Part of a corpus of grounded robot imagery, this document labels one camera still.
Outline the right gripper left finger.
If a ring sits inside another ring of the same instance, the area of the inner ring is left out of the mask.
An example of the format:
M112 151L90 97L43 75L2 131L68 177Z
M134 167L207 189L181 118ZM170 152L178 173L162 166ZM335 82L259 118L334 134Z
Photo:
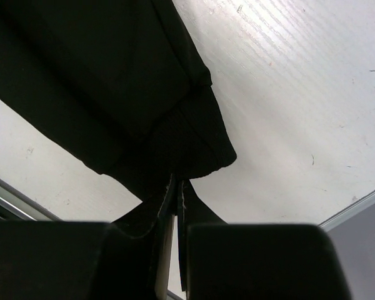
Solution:
M167 299L174 192L114 222L0 219L0 299Z

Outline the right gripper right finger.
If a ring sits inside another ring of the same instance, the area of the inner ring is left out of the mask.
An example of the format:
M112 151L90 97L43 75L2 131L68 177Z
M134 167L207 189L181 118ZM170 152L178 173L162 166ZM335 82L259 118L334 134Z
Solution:
M177 230L188 299L352 297L334 245L319 226L226 223L183 180Z

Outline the black trousers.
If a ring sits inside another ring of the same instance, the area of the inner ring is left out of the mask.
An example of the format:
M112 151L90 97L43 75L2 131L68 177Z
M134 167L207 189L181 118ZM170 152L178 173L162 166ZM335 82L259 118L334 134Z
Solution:
M211 85L172 1L0 1L0 100L140 200L236 160Z

